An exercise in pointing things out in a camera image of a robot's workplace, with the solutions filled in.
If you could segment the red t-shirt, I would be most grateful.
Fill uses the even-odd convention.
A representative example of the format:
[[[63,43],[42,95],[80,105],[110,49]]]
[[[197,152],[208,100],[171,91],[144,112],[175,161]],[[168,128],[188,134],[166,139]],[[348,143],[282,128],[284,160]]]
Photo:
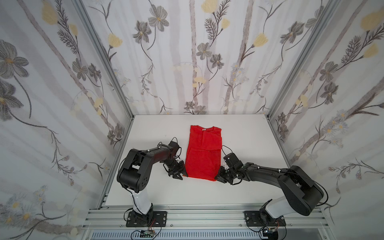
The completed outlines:
[[[186,155],[188,177],[215,181],[221,167],[222,129],[218,127],[190,127]]]

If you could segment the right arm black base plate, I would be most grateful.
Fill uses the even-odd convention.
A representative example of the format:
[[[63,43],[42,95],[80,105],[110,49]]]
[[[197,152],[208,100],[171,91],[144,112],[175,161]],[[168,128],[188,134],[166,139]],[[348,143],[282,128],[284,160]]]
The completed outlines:
[[[244,211],[244,218],[248,227],[285,227],[283,216],[273,219],[263,211]]]

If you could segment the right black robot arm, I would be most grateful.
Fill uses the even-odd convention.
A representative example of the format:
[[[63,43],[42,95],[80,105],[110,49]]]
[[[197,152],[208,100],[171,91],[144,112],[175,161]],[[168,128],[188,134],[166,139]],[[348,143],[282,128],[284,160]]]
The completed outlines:
[[[234,180],[261,182],[280,188],[284,196],[269,200],[259,210],[259,218],[264,223],[275,221],[284,215],[298,213],[309,216],[327,194],[316,181],[312,180],[300,167],[269,168],[254,163],[243,164],[234,153],[224,157],[228,169],[219,168],[215,179],[221,183],[234,185]]]

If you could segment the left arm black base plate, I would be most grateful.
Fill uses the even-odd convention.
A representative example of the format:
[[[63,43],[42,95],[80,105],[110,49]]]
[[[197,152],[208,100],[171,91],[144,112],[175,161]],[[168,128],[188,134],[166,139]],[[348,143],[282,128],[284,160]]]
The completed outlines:
[[[167,224],[167,216],[168,212],[166,211],[149,211],[147,215],[141,215],[135,211],[131,211],[126,220],[126,227],[165,227]]]

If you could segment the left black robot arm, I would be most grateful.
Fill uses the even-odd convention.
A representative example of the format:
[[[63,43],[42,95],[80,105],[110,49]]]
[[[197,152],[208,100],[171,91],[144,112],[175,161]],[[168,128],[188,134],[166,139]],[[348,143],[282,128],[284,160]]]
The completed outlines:
[[[182,180],[183,176],[188,176],[184,161],[178,161],[180,152],[176,138],[167,145],[160,142],[152,149],[131,149],[128,152],[120,164],[117,182],[131,194],[135,213],[147,216],[153,209],[146,187],[154,164],[162,163],[168,176],[173,179]]]

